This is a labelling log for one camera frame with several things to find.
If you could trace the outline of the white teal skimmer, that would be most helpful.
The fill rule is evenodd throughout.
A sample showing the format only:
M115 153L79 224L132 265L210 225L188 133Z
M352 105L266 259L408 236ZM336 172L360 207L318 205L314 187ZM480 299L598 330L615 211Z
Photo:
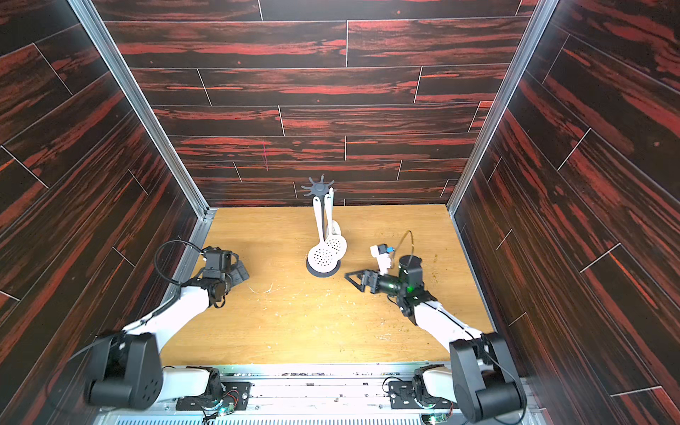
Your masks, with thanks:
M332 221L332 223L329 225L329 232L332 235L338 235L338 236L342 235L341 228L340 228L337 221Z
M336 259L335 251L327 245L324 239L322 228L322 202L318 197L313 198L313 212L315 213L314 217L319 242L309 251L307 262L315 272L327 274L336 267L338 260Z
M347 242L345 238L334 231L333 220L333 195L329 192L324 198L325 213L329 221L327 229L326 244L334 251L336 260L341 260L347 251Z

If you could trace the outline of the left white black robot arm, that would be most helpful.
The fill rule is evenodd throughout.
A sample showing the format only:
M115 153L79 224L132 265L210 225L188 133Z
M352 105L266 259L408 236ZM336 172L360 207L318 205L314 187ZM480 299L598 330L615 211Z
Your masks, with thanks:
M225 305L230 290L249 279L233 251L207 247L205 266L180 283L170 301L94 345L87 368L84 398L94 407L145 410L176 398L203 400L209 407L226 395L216 368L164 368L160 353L192 319Z

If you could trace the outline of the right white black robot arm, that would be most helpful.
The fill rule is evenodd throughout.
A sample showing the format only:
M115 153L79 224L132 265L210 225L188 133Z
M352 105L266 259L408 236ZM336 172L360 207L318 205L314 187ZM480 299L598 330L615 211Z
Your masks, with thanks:
M526 392L506 340L496 332L474 329L448 313L425 288L421 258L401 257L396 276L364 269L346 273L345 280L361 292L386 295L402 315L449 353L448 367L414 371L410 385L416 405L432 409L446 400L468 423L494 420L504 424L503 415L526 414Z

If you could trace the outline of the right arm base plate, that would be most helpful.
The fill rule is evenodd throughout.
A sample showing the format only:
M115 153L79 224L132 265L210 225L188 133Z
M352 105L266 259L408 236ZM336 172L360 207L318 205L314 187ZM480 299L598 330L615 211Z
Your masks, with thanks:
M391 410L443 410L456 409L458 405L445 398L432 398L417 395L411 381L398 379L390 376L382 385L382 390L387 395Z

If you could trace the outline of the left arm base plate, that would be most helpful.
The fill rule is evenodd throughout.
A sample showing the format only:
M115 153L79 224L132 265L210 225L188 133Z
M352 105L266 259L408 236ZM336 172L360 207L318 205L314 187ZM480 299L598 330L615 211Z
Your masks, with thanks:
M203 395L179 398L175 410L212 413L225 408L228 412L245 411L252 387L251 382L226 382L220 388L207 390Z

